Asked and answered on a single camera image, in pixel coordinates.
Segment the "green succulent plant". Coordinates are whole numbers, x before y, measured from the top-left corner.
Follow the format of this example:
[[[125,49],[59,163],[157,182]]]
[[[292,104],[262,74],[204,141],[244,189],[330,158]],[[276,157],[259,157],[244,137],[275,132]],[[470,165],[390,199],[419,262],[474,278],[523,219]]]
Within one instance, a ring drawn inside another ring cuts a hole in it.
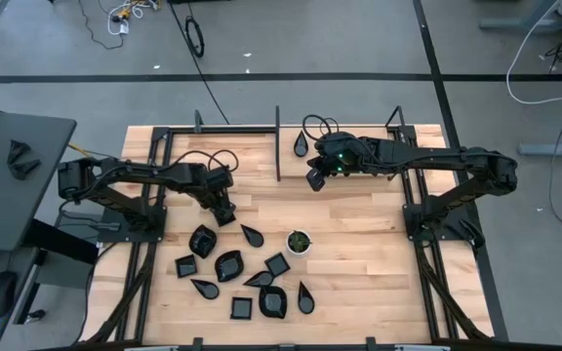
[[[297,254],[304,253],[310,244],[310,239],[301,231],[294,231],[289,236],[290,249]]]

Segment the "black plastic part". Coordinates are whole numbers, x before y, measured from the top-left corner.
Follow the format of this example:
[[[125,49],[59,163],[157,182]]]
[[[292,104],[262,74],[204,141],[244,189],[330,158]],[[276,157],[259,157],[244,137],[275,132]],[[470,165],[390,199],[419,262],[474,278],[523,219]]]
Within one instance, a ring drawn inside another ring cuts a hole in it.
[[[25,153],[29,152],[31,147],[25,142],[17,141],[14,139],[10,140],[10,150],[7,157],[7,164],[13,165],[16,163],[18,158]]]
[[[41,161],[35,159],[23,163],[11,164],[9,166],[9,171],[15,179],[26,180],[26,178],[40,165]]]

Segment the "black computer mouse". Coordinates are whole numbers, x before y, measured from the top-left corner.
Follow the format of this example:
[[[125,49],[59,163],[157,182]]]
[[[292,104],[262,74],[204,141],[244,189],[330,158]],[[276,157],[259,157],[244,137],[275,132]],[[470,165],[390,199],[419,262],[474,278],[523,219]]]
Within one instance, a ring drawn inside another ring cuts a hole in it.
[[[13,308],[17,280],[18,275],[13,271],[0,272],[0,318]]]

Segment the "black aluminium table frame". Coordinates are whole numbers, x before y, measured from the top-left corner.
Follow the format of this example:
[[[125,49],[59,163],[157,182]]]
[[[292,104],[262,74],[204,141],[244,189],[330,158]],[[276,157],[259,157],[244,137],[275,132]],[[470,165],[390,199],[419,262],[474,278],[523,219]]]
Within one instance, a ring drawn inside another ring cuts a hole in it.
[[[235,220],[217,226],[210,212],[190,198],[168,192],[164,238],[155,246],[152,272],[128,312],[128,337],[145,347],[173,346],[178,351],[335,351],[391,350],[398,344],[427,343],[433,333],[446,334],[446,315],[437,292],[420,278],[403,207],[439,194],[456,183],[449,171],[409,171],[383,175],[338,175],[315,192],[306,178],[279,174],[279,127],[132,126],[123,156],[135,161],[206,162],[218,152],[234,170],[229,196]],[[215,228],[215,254],[240,251],[243,275],[220,284],[218,298],[204,298],[178,278],[175,260],[189,254],[193,230]],[[258,230],[264,244],[252,247],[241,225]],[[312,245],[303,255],[290,253],[287,236],[308,234]],[[265,317],[259,308],[261,288],[244,283],[264,262],[282,253],[291,269],[271,286],[287,295],[284,319]],[[303,282],[315,300],[311,314],[298,307]],[[231,299],[253,300],[250,320],[231,320]]]

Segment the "black desk leg bar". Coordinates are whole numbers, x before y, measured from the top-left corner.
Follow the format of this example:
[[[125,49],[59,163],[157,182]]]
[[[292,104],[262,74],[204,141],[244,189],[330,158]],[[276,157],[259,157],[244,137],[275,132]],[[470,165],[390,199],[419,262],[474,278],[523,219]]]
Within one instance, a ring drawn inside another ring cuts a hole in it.
[[[94,264],[99,255],[95,244],[70,235],[38,219],[32,219],[21,241],[44,251],[62,254],[69,258]]]

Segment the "white cylindrical plant pot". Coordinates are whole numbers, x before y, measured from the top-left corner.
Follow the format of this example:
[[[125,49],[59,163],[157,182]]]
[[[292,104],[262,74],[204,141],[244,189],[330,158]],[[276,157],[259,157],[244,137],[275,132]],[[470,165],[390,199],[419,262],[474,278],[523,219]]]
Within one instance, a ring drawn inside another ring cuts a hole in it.
[[[304,234],[306,234],[307,237],[310,239],[310,237],[308,236],[308,234],[307,234],[306,232],[304,232],[304,231],[301,231],[301,232],[303,232]],[[303,254],[306,254],[306,253],[309,251],[309,249],[310,249],[310,247],[311,247],[311,245],[312,245],[311,239],[310,239],[311,244],[310,244],[309,248],[308,248],[304,253],[295,253],[295,252],[293,252],[293,251],[290,249],[290,246],[289,246],[289,236],[290,236],[290,234],[287,236],[287,240],[286,240],[286,246],[287,246],[288,251],[289,251],[291,254],[294,254],[294,255],[303,255]]]

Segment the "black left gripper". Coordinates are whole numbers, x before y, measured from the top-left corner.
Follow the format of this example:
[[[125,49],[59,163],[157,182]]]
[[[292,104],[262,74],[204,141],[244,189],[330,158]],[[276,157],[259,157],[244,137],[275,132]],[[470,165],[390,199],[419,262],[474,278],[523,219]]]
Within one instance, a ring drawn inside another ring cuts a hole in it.
[[[205,190],[202,195],[202,207],[214,214],[219,226],[235,220],[236,206],[229,201],[227,188],[221,191]]]

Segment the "grey desk top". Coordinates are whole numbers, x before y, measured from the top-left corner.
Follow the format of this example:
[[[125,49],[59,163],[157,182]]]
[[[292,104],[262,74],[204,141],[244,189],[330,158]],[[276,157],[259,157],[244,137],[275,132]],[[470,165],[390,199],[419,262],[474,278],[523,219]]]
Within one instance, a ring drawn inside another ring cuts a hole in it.
[[[10,251],[21,243],[75,127],[72,119],[0,111],[0,251]],[[11,139],[31,147],[15,164],[41,161],[26,180],[15,179],[9,171]]]

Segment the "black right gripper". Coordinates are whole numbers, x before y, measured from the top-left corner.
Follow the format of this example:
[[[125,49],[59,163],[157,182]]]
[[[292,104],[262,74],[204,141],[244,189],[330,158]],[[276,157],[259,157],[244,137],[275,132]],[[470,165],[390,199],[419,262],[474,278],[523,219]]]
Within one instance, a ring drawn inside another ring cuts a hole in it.
[[[321,189],[330,174],[359,174],[362,148],[355,136],[334,133],[317,140],[317,169],[310,169],[305,178],[313,191]]]

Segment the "black square mini plate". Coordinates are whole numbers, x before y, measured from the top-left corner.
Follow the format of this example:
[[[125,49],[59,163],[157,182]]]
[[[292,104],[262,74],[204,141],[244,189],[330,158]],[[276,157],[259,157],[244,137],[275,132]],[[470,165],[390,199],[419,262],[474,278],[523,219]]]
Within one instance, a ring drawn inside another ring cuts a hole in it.
[[[234,296],[231,299],[231,320],[250,320],[253,300],[250,297]]]
[[[175,260],[178,278],[184,278],[197,273],[196,258],[193,254],[182,256]]]
[[[291,269],[291,266],[282,253],[277,253],[264,262],[268,272],[276,278]]]

